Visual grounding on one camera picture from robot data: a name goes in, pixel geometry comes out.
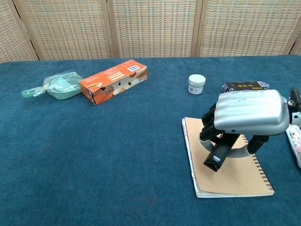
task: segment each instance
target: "dustpan handle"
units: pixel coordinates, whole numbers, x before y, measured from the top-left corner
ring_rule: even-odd
[[[23,97],[33,97],[35,94],[42,92],[45,92],[45,88],[43,86],[32,88],[32,89],[27,89],[22,91],[22,96]]]

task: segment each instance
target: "green dustpan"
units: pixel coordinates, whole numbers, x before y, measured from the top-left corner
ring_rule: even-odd
[[[42,93],[49,93],[58,100],[68,99],[81,93],[79,81],[83,78],[76,72],[67,72],[47,77],[43,86],[24,90],[23,97],[36,97]]]

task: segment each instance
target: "cardboard box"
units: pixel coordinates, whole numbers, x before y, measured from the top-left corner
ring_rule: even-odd
[[[128,60],[79,81],[82,93],[95,105],[147,80],[147,67]]]
[[[238,90],[259,90],[269,89],[269,84],[263,81],[237,81],[237,82],[226,82],[222,86],[222,92],[231,92]]]

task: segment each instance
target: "small white jar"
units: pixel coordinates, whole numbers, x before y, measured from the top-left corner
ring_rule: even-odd
[[[188,78],[188,92],[194,95],[199,95],[203,92],[206,78],[200,74],[192,74]]]

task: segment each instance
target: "dark packaged box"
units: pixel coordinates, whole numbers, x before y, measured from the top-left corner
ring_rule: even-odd
[[[222,92],[231,92],[238,90],[259,90],[269,89],[269,84],[264,81],[237,81],[237,82],[226,82],[222,86]]]

